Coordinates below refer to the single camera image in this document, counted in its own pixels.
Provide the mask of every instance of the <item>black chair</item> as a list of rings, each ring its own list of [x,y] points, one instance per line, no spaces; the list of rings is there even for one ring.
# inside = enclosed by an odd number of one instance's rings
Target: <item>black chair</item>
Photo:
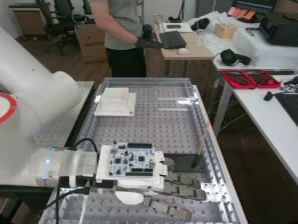
[[[82,22],[85,20],[85,16],[73,15],[73,6],[70,0],[54,0],[53,12],[49,11],[48,6],[44,4],[43,0],[36,0],[36,3],[46,21],[46,34],[50,37],[60,37],[60,40],[46,48],[46,52],[49,52],[52,47],[58,47],[60,55],[64,55],[62,50],[65,45],[68,43],[77,42],[74,34],[76,23]]]

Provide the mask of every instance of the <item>circuit board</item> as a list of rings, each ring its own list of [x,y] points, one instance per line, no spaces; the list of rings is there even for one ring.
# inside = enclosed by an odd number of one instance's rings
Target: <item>circuit board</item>
[[[154,171],[154,147],[152,144],[117,143],[110,150],[109,176],[152,177]]]

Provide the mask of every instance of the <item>person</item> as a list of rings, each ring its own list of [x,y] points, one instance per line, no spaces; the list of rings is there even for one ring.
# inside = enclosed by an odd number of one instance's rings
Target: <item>person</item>
[[[146,77],[144,48],[162,44],[141,37],[136,0],[89,0],[96,25],[106,33],[105,48],[113,77]]]

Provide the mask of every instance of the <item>black box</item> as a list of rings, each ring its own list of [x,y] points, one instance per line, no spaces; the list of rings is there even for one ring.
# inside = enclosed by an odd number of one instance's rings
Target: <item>black box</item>
[[[270,44],[298,47],[298,14],[269,13],[259,28]]]

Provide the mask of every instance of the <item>red tray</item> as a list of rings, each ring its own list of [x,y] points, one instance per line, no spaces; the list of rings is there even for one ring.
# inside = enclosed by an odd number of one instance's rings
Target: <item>red tray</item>
[[[254,89],[255,83],[247,75],[238,70],[222,71],[221,75],[234,89]]]
[[[246,70],[245,74],[254,82],[255,87],[259,89],[275,89],[281,86],[281,83],[271,77],[271,75],[266,71]]]

